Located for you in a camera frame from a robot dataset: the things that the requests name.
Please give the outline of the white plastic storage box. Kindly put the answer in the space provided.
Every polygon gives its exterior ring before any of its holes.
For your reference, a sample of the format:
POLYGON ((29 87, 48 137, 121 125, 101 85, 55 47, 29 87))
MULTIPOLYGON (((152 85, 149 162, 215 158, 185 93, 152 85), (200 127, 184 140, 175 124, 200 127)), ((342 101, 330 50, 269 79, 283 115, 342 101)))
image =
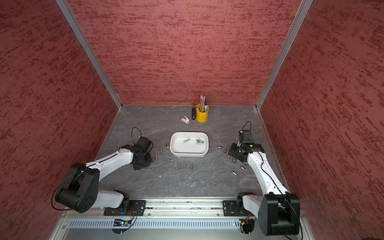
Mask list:
POLYGON ((176 132, 171 136, 170 151, 176 157, 204 157, 209 150, 209 137, 202 132, 176 132), (197 144, 196 139, 205 141, 204 144, 197 144))

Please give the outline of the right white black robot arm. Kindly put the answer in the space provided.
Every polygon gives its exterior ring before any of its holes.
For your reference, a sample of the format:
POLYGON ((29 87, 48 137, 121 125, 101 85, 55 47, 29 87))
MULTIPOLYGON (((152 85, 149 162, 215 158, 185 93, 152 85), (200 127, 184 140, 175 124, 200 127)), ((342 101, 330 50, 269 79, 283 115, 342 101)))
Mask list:
POLYGON ((233 143, 228 151, 229 156, 246 163, 254 172, 263 196, 252 193, 239 193, 235 211, 246 216, 243 223, 254 216, 265 236, 299 235, 304 238, 300 221, 301 203, 296 194, 280 182, 270 166, 264 149, 257 144, 233 143))

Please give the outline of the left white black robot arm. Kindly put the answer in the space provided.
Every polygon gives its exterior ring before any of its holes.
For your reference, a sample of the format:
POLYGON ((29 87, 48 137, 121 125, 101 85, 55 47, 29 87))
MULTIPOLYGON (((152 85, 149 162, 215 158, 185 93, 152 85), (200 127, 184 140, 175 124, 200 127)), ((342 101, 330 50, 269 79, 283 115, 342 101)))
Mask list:
POLYGON ((64 211, 74 210, 85 213, 91 209, 104 209, 106 216, 126 216, 135 211, 130 206, 128 194, 118 191, 103 191, 99 183, 107 175, 126 165, 133 165, 135 170, 152 164, 150 151, 152 146, 125 145, 107 157, 87 164, 75 163, 70 166, 65 179, 54 190, 51 207, 59 203, 64 211))

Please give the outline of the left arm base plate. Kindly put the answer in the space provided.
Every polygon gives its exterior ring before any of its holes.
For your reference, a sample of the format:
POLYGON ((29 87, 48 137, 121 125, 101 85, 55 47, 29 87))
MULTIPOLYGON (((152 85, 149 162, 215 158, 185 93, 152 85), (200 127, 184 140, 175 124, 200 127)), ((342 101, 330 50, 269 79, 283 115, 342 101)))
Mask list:
POLYGON ((105 208, 104 216, 113 217, 135 217, 143 216, 147 201, 145 200, 129 200, 125 201, 118 208, 105 208))

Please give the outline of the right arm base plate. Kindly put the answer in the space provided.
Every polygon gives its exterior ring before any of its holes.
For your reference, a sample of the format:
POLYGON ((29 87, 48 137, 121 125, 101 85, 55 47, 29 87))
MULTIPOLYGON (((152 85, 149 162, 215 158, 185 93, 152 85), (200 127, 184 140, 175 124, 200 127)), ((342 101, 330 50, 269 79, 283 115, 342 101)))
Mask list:
POLYGON ((223 214, 225 217, 256 217, 253 213, 246 210, 242 200, 224 200, 223 201, 223 214))

